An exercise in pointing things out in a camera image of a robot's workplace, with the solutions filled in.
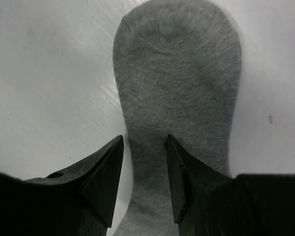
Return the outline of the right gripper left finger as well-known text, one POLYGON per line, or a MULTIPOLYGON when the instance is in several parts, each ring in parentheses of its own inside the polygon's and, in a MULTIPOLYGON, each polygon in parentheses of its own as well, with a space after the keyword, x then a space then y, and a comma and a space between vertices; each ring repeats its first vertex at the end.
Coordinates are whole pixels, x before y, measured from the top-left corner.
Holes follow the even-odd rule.
POLYGON ((112 226, 124 142, 45 178, 0 173, 0 236, 104 236, 112 226))

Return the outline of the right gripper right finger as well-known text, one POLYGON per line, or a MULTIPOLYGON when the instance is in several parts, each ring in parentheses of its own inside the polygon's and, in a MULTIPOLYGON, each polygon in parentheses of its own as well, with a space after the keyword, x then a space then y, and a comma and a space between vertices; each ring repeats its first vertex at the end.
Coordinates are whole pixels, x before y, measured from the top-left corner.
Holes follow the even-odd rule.
POLYGON ((181 236, 295 236, 295 175, 227 177, 167 137, 174 222, 181 236))

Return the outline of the grey sock black stripes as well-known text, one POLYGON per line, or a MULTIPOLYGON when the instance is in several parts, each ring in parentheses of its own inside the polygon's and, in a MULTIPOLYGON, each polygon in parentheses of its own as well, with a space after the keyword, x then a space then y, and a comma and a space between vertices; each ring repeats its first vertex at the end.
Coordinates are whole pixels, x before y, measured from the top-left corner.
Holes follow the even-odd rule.
POLYGON ((113 66, 133 164, 131 201, 115 234, 176 236, 165 142, 173 135, 229 174, 238 34, 207 0, 150 0, 121 20, 113 66))

